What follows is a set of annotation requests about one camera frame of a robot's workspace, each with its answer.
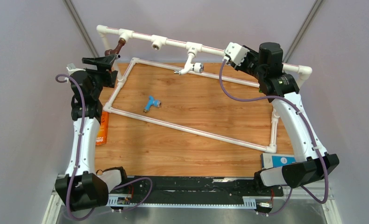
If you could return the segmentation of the brown water faucet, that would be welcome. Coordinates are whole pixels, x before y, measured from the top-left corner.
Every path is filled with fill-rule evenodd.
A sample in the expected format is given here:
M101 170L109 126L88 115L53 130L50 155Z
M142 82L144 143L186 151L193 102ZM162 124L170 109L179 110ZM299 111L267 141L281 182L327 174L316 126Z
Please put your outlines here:
M118 44L117 46L114 48L114 49L107 49L105 52L104 52L104 55L105 56L108 56L108 55L112 55L112 54L119 54L120 53L120 50L122 49L122 47L126 44L126 40L125 39L122 39L120 38L119 41L118 41Z

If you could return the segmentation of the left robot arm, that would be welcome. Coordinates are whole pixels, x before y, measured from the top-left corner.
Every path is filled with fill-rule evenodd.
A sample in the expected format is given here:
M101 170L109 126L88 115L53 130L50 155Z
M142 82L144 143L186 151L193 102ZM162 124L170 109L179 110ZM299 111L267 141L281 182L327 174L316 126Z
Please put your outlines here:
M117 54L84 57L82 63L96 68L78 69L68 64L68 74L56 76L57 82L68 82L73 91L71 119L74 139L71 158L64 177L55 182L55 190L69 211L105 206L113 189L121 194L129 188L129 180L122 167L109 168L97 175L94 164L103 111L99 97L103 88L115 86L118 71L112 67L118 57Z

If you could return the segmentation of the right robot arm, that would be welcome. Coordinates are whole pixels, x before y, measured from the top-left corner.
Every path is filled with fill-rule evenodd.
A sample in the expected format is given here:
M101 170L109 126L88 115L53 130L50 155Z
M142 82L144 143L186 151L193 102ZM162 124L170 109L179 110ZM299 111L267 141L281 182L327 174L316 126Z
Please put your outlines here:
M307 75L312 69L283 63L283 50L275 42L262 43L258 51L231 42L224 53L227 63L236 71L257 79L260 91L280 116L293 146L295 163L256 172L254 192L263 196L272 186L297 188L327 180L339 165L339 158L336 154L329 154L317 139L303 107L300 82L290 74Z

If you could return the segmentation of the white PVC pipe frame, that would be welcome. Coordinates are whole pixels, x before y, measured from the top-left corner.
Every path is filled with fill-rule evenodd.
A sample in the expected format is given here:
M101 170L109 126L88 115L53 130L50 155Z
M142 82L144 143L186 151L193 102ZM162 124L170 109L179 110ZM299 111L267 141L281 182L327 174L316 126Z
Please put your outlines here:
M184 42L184 41L174 40L174 39L170 39L170 38L159 36L159 35L142 34L142 33L135 32L133 30L123 29L123 28L118 29L118 28L111 28L111 27L104 26L104 25L98 25L97 26L97 32L100 35L106 50L111 49L109 44L108 44L106 36L108 34L113 34L113 35L117 35L119 37L119 39L120 38L125 39L126 43L130 39L138 39L138 40L151 42L152 48L155 49L155 50L160 50L163 46L167 45L167 46L172 46L172 47L177 47L177 48L183 48L183 49L187 50L187 54L190 53L190 52L194 53L195 57L197 56L198 53L208 53L208 54L212 54L212 55L216 55L216 56L221 56L222 59L223 59L223 56L224 56L224 52L223 52L224 49L217 49L217 48L205 46L201 43L196 43L196 42ZM158 68L163 68L163 69L169 69L169 70L172 70L173 72L175 70L183 69L183 68L180 68L180 67L170 66L170 65L167 65L167 64L163 64L163 63L156 63L156 62L152 62L152 61L142 60L140 58L133 58L131 60L130 64L129 64L127 70L124 72L124 74L120 75L118 86L114 89L111 97L106 102L106 104L104 106L104 110L106 112L114 113L114 114L117 114L117 115L122 115L122 116L133 118L133 119L136 119L136 120L149 122L149 123L156 124L156 125L159 125L159 126L168 127L168 128L172 128L172 129L175 129L175 130L179 130L179 131L183 131L183 132L187 132L187 133L192 133L192 134L195 134L195 135L199 135L199 136L203 136L203 137L207 137L207 138L211 138L211 139L215 139L215 140L220 140L220 141L223 141L223 142L227 142L227 143L231 143L231 144L235 144L235 145L239 145L239 146L243 146L243 147L247 147L247 148L251 148L251 149L254 149L254 150L261 151L261 152L266 152L266 153L275 153L276 152L276 150L277 150L277 146L276 146L277 125L278 125L278 122L282 121L282 120L281 120L280 116L278 115L278 113L276 112L276 110L274 108L273 108L273 113L272 113L272 116L271 116L271 140L270 140L270 144L268 146L262 146L262 145L258 145L258 144L247 142L247 141L237 140L237 139L233 139L233 138L230 138L230 137L226 137L226 136L222 136L222 135L218 135L218 134L214 134L214 133L210 133L210 132L205 132L205 131L190 128L190 127L187 127L187 126L181 126L181 125L178 125L178 124L166 122L166 121L163 121L163 120L153 119L153 118L149 118L149 117L146 117L146 116L143 116L143 115L140 115L140 114L135 114L135 113L131 113L131 112L127 112L127 111L123 111L123 110L114 108L113 107L114 100L116 99L116 97L118 96L120 90L124 86L124 84L126 82L126 79L129 76L133 66L137 63L141 63L141 64L144 64L144 65L149 65L149 66L153 66L153 67L158 67ZM208 73L208 72L204 72L204 71L202 73L196 73L196 72L193 72L193 71L190 71L188 73L198 75L198 76L202 76L202 77L217 79L220 83L223 83L223 82L226 81L226 82L230 82L230 83L241 84L241 85L246 85L246 86L250 86L250 87L259 88L259 83L258 83L257 79L256 79L255 82L250 82L250 81L245 81L245 80L241 80L241 79L225 77L221 73L213 74L213 73ZM302 84L304 83L304 81L309 78L311 73L309 73L307 75L299 75L296 72L291 72L290 74L295 78L296 81L300 82L299 83L299 88L300 88L302 86Z

